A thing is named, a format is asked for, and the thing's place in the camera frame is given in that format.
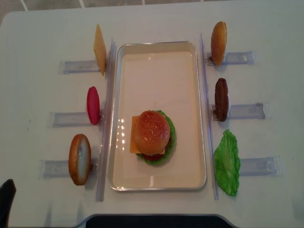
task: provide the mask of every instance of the bottom bun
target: bottom bun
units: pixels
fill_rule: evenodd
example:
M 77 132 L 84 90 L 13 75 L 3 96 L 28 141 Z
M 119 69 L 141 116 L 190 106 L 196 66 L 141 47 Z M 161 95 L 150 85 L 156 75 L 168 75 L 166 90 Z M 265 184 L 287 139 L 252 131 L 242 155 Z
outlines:
M 91 146 L 84 134 L 77 134 L 72 140 L 68 158 L 68 170 L 75 185 L 84 185 L 91 166 Z
M 163 111 L 158 110 L 157 112 L 159 112 L 160 114 L 165 116 L 165 118 L 169 124 L 169 127 L 170 127 L 170 138 L 169 138 L 168 144 L 165 147 L 165 154 L 161 154 L 161 155 L 157 154 L 154 156 L 137 154 L 138 157 L 142 158 L 149 165 L 163 164 L 166 160 L 168 160 L 171 157 L 171 155 L 173 153 L 174 145 L 175 145 L 175 127 L 174 127 L 171 119 L 169 117 L 167 117 Z

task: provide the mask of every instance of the white tray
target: white tray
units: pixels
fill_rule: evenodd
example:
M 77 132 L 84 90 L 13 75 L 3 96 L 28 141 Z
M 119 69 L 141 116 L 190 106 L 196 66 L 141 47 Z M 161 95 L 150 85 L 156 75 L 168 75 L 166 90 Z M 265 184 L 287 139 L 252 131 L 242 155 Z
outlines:
M 169 161 L 146 164 L 129 152 L 132 116 L 162 110 L 176 130 Z M 118 51 L 107 177 L 111 188 L 196 190 L 206 181 L 199 79 L 190 42 L 124 45 Z

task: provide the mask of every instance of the tomato slice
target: tomato slice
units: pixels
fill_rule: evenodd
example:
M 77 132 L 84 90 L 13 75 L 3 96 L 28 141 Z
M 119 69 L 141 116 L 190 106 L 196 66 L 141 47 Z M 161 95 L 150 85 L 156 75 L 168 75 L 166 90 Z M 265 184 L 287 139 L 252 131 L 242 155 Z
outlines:
M 145 155 L 142 153 L 142 156 L 149 160 L 149 161 L 156 161 L 156 160 L 159 160 L 160 158 L 162 158 L 164 156 L 164 154 L 156 154 L 156 155 L 153 155 L 153 156 L 149 156 L 149 155 Z
M 87 92 L 86 108 L 91 124 L 97 125 L 100 120 L 100 104 L 95 86 L 89 88 L 89 91 Z

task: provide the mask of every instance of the lettuce leaf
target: lettuce leaf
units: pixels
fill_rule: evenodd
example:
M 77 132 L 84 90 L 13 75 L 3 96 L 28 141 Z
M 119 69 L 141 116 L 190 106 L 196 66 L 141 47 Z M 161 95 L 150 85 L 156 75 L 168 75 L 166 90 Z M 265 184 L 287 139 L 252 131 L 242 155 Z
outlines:
M 230 196 L 236 196 L 239 187 L 239 169 L 241 161 L 238 157 L 237 138 L 229 131 L 214 152 L 215 178 L 218 185 Z
M 137 156 L 141 157 L 149 165 L 160 165 L 160 164 L 164 163 L 171 156 L 173 148 L 174 148 L 174 144 L 175 144 L 175 127 L 174 127 L 171 119 L 169 117 L 167 117 L 167 115 L 163 111 L 158 110 L 157 112 L 164 115 L 169 124 L 170 139 L 169 139 L 169 143 L 167 144 L 167 146 L 165 148 L 165 154 L 159 160 L 150 161 L 150 160 L 145 159 L 141 154 L 137 154 Z

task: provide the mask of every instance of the white table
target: white table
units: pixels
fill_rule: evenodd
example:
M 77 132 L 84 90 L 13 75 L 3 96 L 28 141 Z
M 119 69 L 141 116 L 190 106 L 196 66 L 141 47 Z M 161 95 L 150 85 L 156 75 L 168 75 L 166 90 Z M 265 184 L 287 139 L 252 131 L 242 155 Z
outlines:
M 9 225 L 70 227 L 98 214 L 216 214 L 238 227 L 304 227 L 303 9 L 303 1 L 273 0 L 10 13 L 0 27 L 0 183 L 13 178 L 17 187 Z M 220 199 L 214 200 L 204 129 L 208 177 L 200 191 L 119 193 L 106 185 L 104 201 L 96 202 L 94 181 L 76 187 L 69 178 L 38 178 L 39 160 L 67 160 L 77 133 L 88 136 L 94 155 L 100 151 L 98 127 L 46 127 L 50 111 L 85 111 L 92 85 L 105 100 L 101 74 L 57 73 L 60 60 L 95 58 L 97 23 L 108 49 L 112 37 L 118 48 L 188 40 L 200 60 L 200 33 L 210 51 L 212 29 L 221 20 L 228 27 L 228 49 L 257 50 L 260 60 L 256 75 L 248 79 L 249 93 L 256 88 L 257 96 L 230 96 L 240 104 L 267 99 L 271 121 L 277 123 L 262 134 L 267 143 L 256 152 L 250 149 L 259 147 L 255 138 L 244 141 L 237 134 L 240 157 L 280 155 L 283 177 L 241 177 L 236 198 L 220 190 Z

